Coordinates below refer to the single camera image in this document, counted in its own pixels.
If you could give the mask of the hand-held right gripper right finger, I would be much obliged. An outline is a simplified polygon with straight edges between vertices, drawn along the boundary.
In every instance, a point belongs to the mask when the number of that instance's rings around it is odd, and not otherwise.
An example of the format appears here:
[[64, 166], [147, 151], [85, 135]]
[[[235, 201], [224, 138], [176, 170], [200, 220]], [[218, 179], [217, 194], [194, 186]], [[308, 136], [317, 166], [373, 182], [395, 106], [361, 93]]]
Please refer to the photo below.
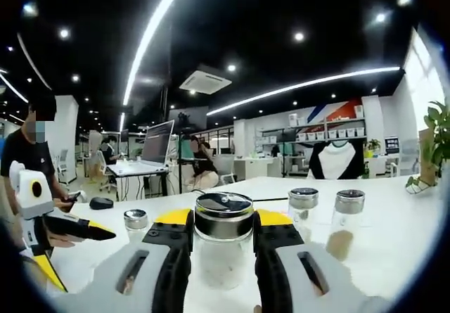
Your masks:
[[255, 274], [263, 312], [386, 312], [350, 271], [317, 243], [306, 243], [292, 220], [257, 210], [253, 221]]

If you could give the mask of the person's left hand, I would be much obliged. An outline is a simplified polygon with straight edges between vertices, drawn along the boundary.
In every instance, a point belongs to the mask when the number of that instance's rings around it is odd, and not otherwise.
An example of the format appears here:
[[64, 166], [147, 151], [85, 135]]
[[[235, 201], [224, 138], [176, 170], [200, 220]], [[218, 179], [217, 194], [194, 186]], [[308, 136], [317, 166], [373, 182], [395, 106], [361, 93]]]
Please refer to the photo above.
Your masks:
[[75, 237], [67, 235], [61, 236], [58, 234], [53, 234], [51, 232], [47, 234], [47, 239], [50, 246], [59, 248], [70, 248], [73, 247], [77, 242], [77, 239]]

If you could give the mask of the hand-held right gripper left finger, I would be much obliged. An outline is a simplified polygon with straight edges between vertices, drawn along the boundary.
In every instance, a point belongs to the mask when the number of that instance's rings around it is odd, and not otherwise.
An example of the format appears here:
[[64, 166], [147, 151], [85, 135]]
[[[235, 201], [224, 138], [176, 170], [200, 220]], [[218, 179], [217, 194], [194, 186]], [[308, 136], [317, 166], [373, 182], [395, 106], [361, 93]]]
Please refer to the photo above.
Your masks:
[[81, 291], [53, 305], [57, 312], [182, 312], [192, 250], [193, 211], [167, 212], [141, 241], [102, 261]]

